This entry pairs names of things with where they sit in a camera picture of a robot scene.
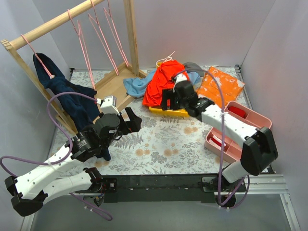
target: light blue cloth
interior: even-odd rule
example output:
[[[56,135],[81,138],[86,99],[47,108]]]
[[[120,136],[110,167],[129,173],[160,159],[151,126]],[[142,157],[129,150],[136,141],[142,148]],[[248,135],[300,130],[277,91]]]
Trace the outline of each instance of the light blue cloth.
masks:
[[[146,78],[125,78],[123,80],[124,87],[126,88],[127,95],[133,96],[135,98],[140,98],[144,96],[146,87],[153,79],[156,70],[150,72]],[[188,73],[189,80],[192,84],[200,81],[200,75],[197,72]]]

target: orange cloth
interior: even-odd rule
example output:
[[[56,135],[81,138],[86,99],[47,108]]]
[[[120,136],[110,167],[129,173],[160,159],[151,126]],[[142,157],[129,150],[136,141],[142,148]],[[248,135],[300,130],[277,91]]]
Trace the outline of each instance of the orange cloth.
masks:
[[[211,73],[223,92],[225,104],[236,100],[236,97],[241,93],[244,87],[244,83],[237,78],[234,78],[222,71],[217,70],[214,67],[210,67],[209,73]],[[215,81],[207,74],[203,79],[199,90],[197,91],[199,98],[206,97],[214,101],[219,107],[222,107],[221,97]]]
[[[176,60],[162,63],[146,88],[142,104],[149,107],[160,106],[163,89],[172,89],[175,83],[171,78],[184,69],[184,66]],[[183,75],[189,80],[186,72],[183,72]]]

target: red shirt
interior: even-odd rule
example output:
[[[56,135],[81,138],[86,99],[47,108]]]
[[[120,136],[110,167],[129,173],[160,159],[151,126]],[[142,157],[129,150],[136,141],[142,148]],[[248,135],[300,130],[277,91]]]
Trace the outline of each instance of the red shirt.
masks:
[[[171,78],[184,69],[184,66],[176,60],[160,64],[152,81],[148,84],[142,104],[149,107],[160,106],[163,89],[172,89],[175,82]],[[187,73],[183,72],[183,74],[189,80]]]

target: wooden frame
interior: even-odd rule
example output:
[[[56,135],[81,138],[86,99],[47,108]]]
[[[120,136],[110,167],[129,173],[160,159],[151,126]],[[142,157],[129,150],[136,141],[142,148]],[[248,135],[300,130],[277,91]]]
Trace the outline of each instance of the wooden frame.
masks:
[[[104,0],[92,0],[94,5],[99,4]],[[115,71],[111,71],[103,79],[95,84],[97,90],[96,97],[103,99],[105,96],[114,95],[117,97],[117,108],[119,111],[123,110],[130,102],[133,101],[133,97],[126,94],[126,89],[123,85],[123,79],[129,77],[146,77],[146,73],[139,70],[138,65],[138,50],[136,42],[136,30],[135,30],[135,18],[134,18],[134,9],[133,9],[133,0],[123,0],[125,6],[125,15],[126,23],[128,28],[128,41],[129,41],[129,50],[131,56],[131,65],[126,66],[125,63],[120,64],[117,68],[119,70],[119,75],[116,75]],[[92,3],[90,0],[86,0],[83,3],[75,6],[70,9],[71,17],[74,18],[81,13],[92,8]],[[62,24],[70,20],[68,13],[65,12],[50,21],[40,25],[39,27],[29,31],[24,34],[26,39],[29,42],[32,42],[41,36],[51,32],[55,28],[61,26]],[[20,36],[12,41],[6,39],[1,41],[1,44],[5,49],[11,54],[11,56],[16,60],[16,62],[21,66],[21,68],[28,75],[33,84],[38,88],[42,93],[45,99],[50,100],[50,94],[44,89],[44,87],[39,82],[37,76],[25,63],[22,57],[18,54],[17,50],[27,45],[26,41]],[[52,102],[52,107],[57,112],[56,119],[73,135],[77,133],[77,129],[74,125],[73,120],[70,116],[62,110],[56,102]]]

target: pink hanger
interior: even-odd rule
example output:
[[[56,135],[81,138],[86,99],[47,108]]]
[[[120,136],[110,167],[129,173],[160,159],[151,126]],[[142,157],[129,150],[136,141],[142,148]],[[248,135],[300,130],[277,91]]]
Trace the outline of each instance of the pink hanger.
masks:
[[[108,46],[108,43],[107,43],[107,41],[106,41],[106,39],[105,39],[105,36],[104,36],[103,30],[102,30],[102,28],[101,28],[100,22],[98,21],[98,17],[97,17],[97,14],[96,14],[95,6],[94,6],[92,0],[91,0],[91,3],[92,3],[92,5],[93,5],[93,10],[94,10],[94,14],[95,14],[95,19],[94,19],[90,14],[88,14],[89,20],[90,20],[90,22],[91,22],[93,28],[95,29],[95,32],[96,32],[98,38],[100,39],[100,41],[101,41],[101,43],[102,43],[102,45],[103,45],[103,47],[104,47],[104,49],[105,49],[105,51],[106,51],[106,53],[107,53],[107,55],[108,55],[108,58],[109,58],[109,60],[110,60],[110,62],[111,62],[111,64],[112,64],[112,66],[114,67],[114,70],[116,71],[116,74],[119,75],[119,71],[118,71],[118,69],[117,69],[117,67],[116,67],[116,63],[115,63],[115,61],[114,61],[114,59],[113,59],[113,57],[112,57],[111,51],[110,51],[109,46]],[[93,24],[93,21],[98,25],[98,27],[99,27],[99,29],[100,29],[100,32],[101,32],[101,35],[102,35],[102,37],[103,37],[103,40],[104,40],[105,44],[103,43],[103,40],[101,39],[101,37],[100,37],[100,35],[99,35],[97,29],[95,28],[95,26],[94,26],[94,24]]]
[[[74,30],[76,31],[76,33],[78,35],[80,46],[81,46],[81,50],[82,50],[82,53],[83,53],[83,57],[85,58],[86,66],[87,66],[87,69],[88,69],[88,72],[89,72],[89,76],[91,78],[93,89],[95,90],[95,83],[94,83],[92,69],[91,69],[91,65],[90,65],[90,59],[89,59],[89,56],[88,56],[88,51],[87,51],[86,43],[85,43],[85,40],[84,40],[84,37],[83,37],[80,21],[77,20],[77,25],[78,25],[78,30],[77,30],[77,28],[76,28],[76,26],[75,26],[75,24],[73,22],[73,19],[71,17],[71,14],[69,12],[69,9],[67,9],[67,13],[68,13],[68,16],[69,16],[72,24],[73,24]]]
[[[127,60],[126,55],[125,55],[125,53],[124,53],[124,50],[123,50],[123,47],[122,47],[122,44],[121,44],[119,35],[118,35],[118,33],[117,33],[117,30],[116,30],[116,26],[115,26],[114,21],[113,21],[113,18],[112,18],[109,0],[108,0],[108,11],[109,11],[109,13],[108,13],[107,10],[104,8],[104,13],[105,13],[106,19],[107,19],[107,21],[108,21],[109,27],[110,27],[110,29],[111,29],[112,35],[113,35],[114,38],[115,38],[115,42],[116,42],[116,44],[117,44],[117,47],[119,48],[119,51],[120,51],[120,53],[121,53],[121,55],[122,55],[122,57],[123,57],[123,59],[124,59],[124,62],[125,62],[125,64],[126,64],[126,66],[128,66],[128,60]],[[114,28],[114,30],[115,30],[115,34],[116,34],[117,39],[116,39],[115,34],[114,34],[114,32],[113,32],[113,30],[112,30],[112,28],[111,28],[111,25],[110,25],[110,22],[109,22],[109,19],[108,19],[107,16],[109,16],[110,19],[111,19],[111,22],[112,22],[113,28]]]
[[[37,55],[37,53],[35,52],[35,50],[33,49],[33,47],[30,45],[30,43],[28,42],[28,40],[25,38],[24,35],[21,35],[21,37],[23,37],[23,39],[26,41],[26,43],[29,45],[29,47],[31,48],[31,50],[33,51],[35,57],[38,59],[38,61],[42,64],[43,68],[45,69],[45,71],[47,72],[47,74],[49,75],[49,78],[52,79],[54,76],[50,73],[50,71],[47,69],[47,67],[45,66],[45,64],[43,63],[43,61],[39,58],[39,56]]]

